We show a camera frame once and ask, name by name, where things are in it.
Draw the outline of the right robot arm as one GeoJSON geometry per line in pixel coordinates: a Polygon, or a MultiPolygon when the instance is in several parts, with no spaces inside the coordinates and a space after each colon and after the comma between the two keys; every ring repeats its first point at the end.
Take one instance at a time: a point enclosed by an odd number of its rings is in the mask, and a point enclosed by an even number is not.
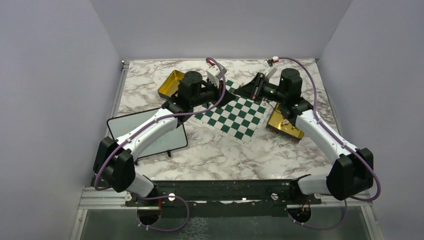
{"type": "Polygon", "coordinates": [[[278,85],[270,83],[263,73],[257,73],[252,81],[233,91],[233,94],[255,102],[270,100],[278,103],[283,118],[304,132],[331,161],[332,168],[327,174],[292,180],[289,199],[300,204],[309,195],[321,194],[342,201],[370,189],[374,184],[372,152],[368,148],[357,148],[330,128],[314,111],[313,105],[301,96],[302,84],[298,70],[285,68],[278,85]]]}

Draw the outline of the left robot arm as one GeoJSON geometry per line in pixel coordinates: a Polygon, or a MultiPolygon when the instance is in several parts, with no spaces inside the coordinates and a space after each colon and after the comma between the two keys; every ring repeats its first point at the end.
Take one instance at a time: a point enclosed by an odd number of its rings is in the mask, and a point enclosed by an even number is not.
{"type": "Polygon", "coordinates": [[[128,191],[138,195],[144,205],[157,200],[156,185],[148,177],[136,173],[134,159],[165,134],[177,129],[192,115],[194,108],[210,103],[210,110],[234,101],[236,96],[227,92],[225,81],[203,80],[197,71],[188,71],[179,81],[176,92],[157,109],[153,116],[131,130],[112,139],[101,140],[93,171],[94,187],[100,191],[100,181],[117,193],[128,191]]]}

